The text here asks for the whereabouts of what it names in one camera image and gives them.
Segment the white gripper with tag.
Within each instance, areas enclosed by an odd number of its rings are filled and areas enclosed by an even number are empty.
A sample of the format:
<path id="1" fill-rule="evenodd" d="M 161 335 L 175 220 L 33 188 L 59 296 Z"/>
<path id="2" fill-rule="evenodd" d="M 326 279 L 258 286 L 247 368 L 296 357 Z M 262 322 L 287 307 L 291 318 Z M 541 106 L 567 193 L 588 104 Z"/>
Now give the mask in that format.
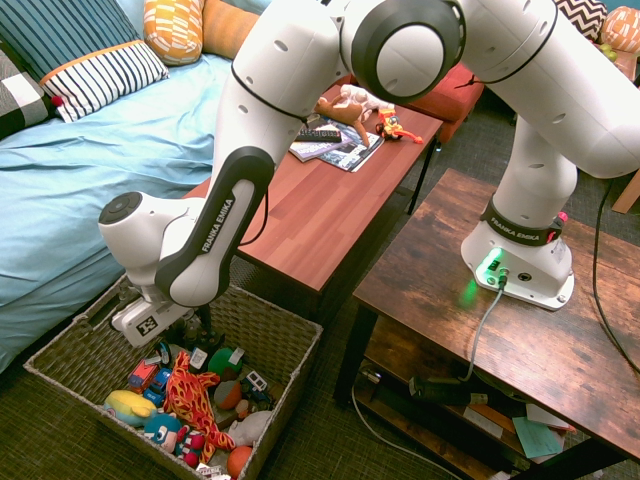
<path id="1" fill-rule="evenodd" d="M 172 302 L 151 303 L 144 298 L 138 298 L 115 313 L 111 325 L 134 347 L 146 345 L 172 325 L 172 343 L 184 346 L 187 322 L 181 317 L 192 312 L 192 308 Z M 198 316 L 201 324 L 199 342 L 210 345 L 212 325 L 209 306 L 200 306 Z"/>

